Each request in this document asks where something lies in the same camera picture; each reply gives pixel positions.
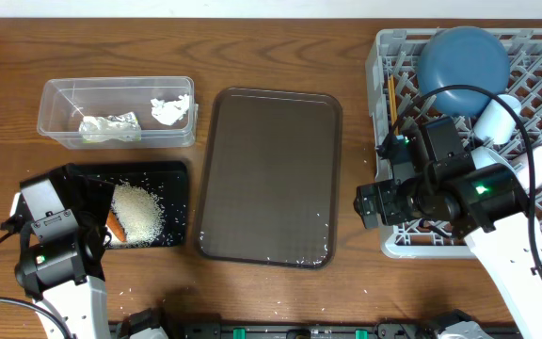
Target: white cup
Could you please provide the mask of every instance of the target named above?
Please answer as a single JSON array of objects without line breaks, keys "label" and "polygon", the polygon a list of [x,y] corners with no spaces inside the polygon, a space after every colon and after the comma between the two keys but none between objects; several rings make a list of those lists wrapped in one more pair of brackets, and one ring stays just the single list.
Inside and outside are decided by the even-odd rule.
[{"label": "white cup", "polygon": [[[518,99],[509,94],[500,94],[499,97],[519,115],[522,105]],[[491,100],[480,118],[478,118],[473,130],[474,134],[482,141],[493,139],[495,145],[503,145],[509,141],[515,127],[516,122],[505,108],[496,101]]]},{"label": "white cup", "polygon": [[471,159],[474,161],[474,166],[477,170],[486,166],[490,166],[492,164],[503,164],[507,166],[507,168],[509,168],[511,171],[514,171],[514,168],[509,165],[509,162],[507,162],[507,160],[503,159],[503,157],[500,156],[497,152],[484,146],[480,146],[472,150]]},{"label": "white cup", "polygon": [[[534,185],[536,188],[539,188],[542,186],[542,146],[538,146],[533,149],[533,158],[534,158],[534,181],[536,185]],[[518,181],[524,187],[524,189],[528,189],[530,187],[530,173],[528,172],[528,156],[526,153],[523,153],[516,159],[512,161],[512,166],[516,166],[517,164],[521,164],[522,168],[518,170],[518,173],[516,173],[516,176],[518,177]]]}]

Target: rice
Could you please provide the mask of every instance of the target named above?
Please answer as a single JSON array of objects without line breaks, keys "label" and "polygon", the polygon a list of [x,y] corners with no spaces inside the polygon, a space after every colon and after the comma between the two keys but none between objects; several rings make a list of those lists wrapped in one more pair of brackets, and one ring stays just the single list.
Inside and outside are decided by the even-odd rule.
[{"label": "rice", "polygon": [[162,232],[164,218],[163,208],[158,204],[159,198],[141,187],[128,183],[118,185],[114,189],[112,211],[127,235],[123,243],[112,234],[112,247],[146,247]]}]

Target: clear plastic container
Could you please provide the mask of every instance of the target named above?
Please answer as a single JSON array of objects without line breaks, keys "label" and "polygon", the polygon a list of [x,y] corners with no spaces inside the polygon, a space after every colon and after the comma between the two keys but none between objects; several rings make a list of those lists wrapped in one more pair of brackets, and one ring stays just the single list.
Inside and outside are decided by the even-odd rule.
[{"label": "clear plastic container", "polygon": [[[181,120],[164,125],[151,115],[151,99],[175,101],[189,95],[189,109]],[[84,116],[107,117],[134,112],[141,127],[132,141],[86,141],[79,133]],[[163,148],[190,146],[196,139],[197,107],[194,82],[186,76],[54,79],[45,84],[37,132],[69,149]],[[126,136],[126,132],[98,132],[93,136]]]}]

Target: carrot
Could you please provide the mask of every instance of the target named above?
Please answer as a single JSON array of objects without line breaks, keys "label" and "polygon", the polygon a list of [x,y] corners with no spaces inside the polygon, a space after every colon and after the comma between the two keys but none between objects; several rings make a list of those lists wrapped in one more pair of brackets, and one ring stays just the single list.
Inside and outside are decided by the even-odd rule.
[{"label": "carrot", "polygon": [[114,213],[112,211],[108,212],[108,219],[105,221],[108,228],[110,228],[110,231],[122,242],[127,242],[127,237],[124,234],[124,230],[122,229],[122,226],[120,226],[119,221],[114,216]]}]

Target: white wall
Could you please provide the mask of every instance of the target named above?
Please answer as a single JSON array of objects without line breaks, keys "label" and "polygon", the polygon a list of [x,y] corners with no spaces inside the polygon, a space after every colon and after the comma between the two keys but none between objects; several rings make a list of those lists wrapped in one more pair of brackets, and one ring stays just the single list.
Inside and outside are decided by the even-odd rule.
[{"label": "white wall", "polygon": [[542,19],[542,0],[0,0],[0,17]]}]

